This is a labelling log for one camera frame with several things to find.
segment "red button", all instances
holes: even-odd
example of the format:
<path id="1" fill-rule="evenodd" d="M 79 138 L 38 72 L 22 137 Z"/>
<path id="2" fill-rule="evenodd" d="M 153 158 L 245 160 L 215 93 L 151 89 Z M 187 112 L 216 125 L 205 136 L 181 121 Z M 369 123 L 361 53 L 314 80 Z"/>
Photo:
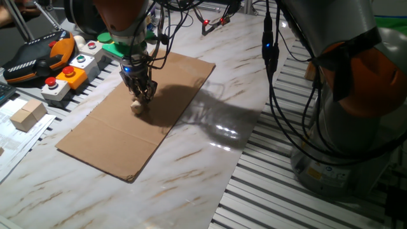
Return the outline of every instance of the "red button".
<path id="1" fill-rule="evenodd" d="M 52 86 L 54 86 L 54 85 L 57 83 L 57 79 L 55 79 L 54 77 L 48 77 L 48 78 L 45 80 L 45 83 L 46 83 L 49 87 L 52 87 Z"/>
<path id="2" fill-rule="evenodd" d="M 56 41 L 52 41 L 51 43 L 48 44 L 48 46 L 49 46 L 50 48 L 52 48 L 56 43 L 57 43 Z"/>
<path id="3" fill-rule="evenodd" d="M 62 72 L 63 72 L 64 74 L 71 74 L 71 73 L 74 72 L 74 68 L 73 68 L 72 66 L 67 66 L 67 67 L 65 67 L 65 68 L 62 70 Z"/>

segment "white paper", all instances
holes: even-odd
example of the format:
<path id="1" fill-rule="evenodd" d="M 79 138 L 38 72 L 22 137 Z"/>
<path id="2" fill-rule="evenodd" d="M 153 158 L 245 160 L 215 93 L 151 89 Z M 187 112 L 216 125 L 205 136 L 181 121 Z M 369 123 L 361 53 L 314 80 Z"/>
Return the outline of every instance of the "white paper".
<path id="1" fill-rule="evenodd" d="M 15 99 L 0 108 L 0 146 L 4 149 L 0 156 L 0 183 L 23 159 L 55 119 L 54 115 L 46 114 L 27 133 L 17 130 L 11 123 L 10 117 L 25 103 L 27 102 L 22 99 Z"/>

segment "white button box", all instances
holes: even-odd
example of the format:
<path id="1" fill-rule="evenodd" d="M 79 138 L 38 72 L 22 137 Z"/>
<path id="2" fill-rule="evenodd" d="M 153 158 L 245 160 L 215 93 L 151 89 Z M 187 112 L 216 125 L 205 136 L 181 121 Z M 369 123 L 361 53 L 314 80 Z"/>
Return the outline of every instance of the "white button box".
<path id="1" fill-rule="evenodd" d="M 97 41 L 89 41 L 84 47 L 79 51 L 81 54 L 94 57 L 96 62 L 104 61 L 103 43 Z"/>
<path id="2" fill-rule="evenodd" d="M 45 85 L 41 89 L 41 95 L 43 95 L 44 99 L 52 100 L 52 101 L 61 101 L 65 95 L 69 92 L 71 87 L 68 85 L 68 82 L 65 80 L 56 80 L 57 86 L 49 87 Z"/>
<path id="3" fill-rule="evenodd" d="M 92 82 L 100 74 L 95 58 L 88 55 L 79 54 L 69 65 L 85 70 L 89 82 Z"/>

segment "white marble surface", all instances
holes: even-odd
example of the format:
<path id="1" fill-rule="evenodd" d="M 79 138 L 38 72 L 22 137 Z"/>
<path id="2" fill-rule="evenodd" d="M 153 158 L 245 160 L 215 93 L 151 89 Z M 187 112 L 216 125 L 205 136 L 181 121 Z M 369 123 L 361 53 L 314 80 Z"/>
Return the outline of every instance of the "white marble surface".
<path id="1" fill-rule="evenodd" d="M 262 17 L 239 13 L 206 37 L 197 19 L 179 31 L 172 51 L 216 68 L 132 184 L 54 147 L 120 83 L 113 72 L 0 184 L 0 215 L 22 228 L 207 228 L 268 97 L 262 32 Z M 279 69 L 286 58 L 280 41 Z"/>

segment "wooden block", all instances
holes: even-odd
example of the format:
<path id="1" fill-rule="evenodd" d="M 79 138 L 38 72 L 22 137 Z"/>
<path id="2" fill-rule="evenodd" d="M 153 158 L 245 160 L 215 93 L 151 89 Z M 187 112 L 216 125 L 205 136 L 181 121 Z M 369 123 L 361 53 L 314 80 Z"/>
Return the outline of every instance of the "wooden block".
<path id="1" fill-rule="evenodd" d="M 34 115 L 23 109 L 19 109 L 11 118 L 10 121 L 15 126 L 17 130 L 21 130 L 23 132 L 28 132 L 31 127 L 33 127 L 37 123 L 37 119 Z"/>
<path id="2" fill-rule="evenodd" d="M 37 121 L 39 121 L 46 114 L 46 108 L 44 104 L 36 99 L 31 99 L 21 109 L 32 113 Z"/>
<path id="3" fill-rule="evenodd" d="M 312 62 L 308 63 L 307 71 L 305 71 L 304 78 L 306 80 L 313 81 L 315 78 L 315 66 L 312 64 Z"/>

